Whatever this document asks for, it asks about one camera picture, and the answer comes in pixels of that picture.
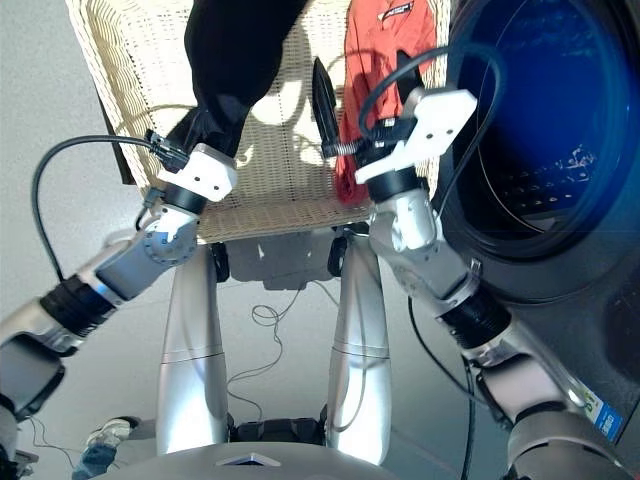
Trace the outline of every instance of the blue label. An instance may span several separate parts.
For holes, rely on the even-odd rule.
[[[614,441],[620,426],[622,425],[622,417],[609,405],[604,403],[598,418],[594,422],[598,430],[610,441]]]

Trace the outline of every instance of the black connector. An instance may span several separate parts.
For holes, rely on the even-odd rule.
[[[442,315],[458,344],[475,348],[497,337],[511,323],[511,314],[491,294],[480,288],[453,310]]]
[[[70,332],[86,337],[105,322],[114,306],[77,275],[59,283],[40,305]]]
[[[144,137],[151,143],[151,152],[158,157],[162,166],[169,172],[178,173],[189,162],[189,155],[182,148],[153,130],[147,130]]]

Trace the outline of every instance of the sticker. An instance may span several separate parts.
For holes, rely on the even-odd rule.
[[[622,417],[609,404],[603,402],[595,393],[585,387],[587,401],[585,413],[607,439],[613,442],[622,426]]]
[[[389,17],[393,17],[394,15],[400,15],[402,13],[410,12],[413,8],[413,2],[405,3],[404,5],[400,5],[399,7],[394,7],[391,10],[387,10],[384,13],[378,14],[378,20],[383,21]]]

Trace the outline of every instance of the jeans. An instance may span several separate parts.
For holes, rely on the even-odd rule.
[[[109,445],[95,444],[88,447],[71,475],[72,480],[88,480],[106,473],[116,458],[116,449]]]

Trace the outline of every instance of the black pants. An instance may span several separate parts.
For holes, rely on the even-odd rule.
[[[234,156],[250,108],[269,90],[306,0],[195,0],[184,37],[198,107],[169,137]]]

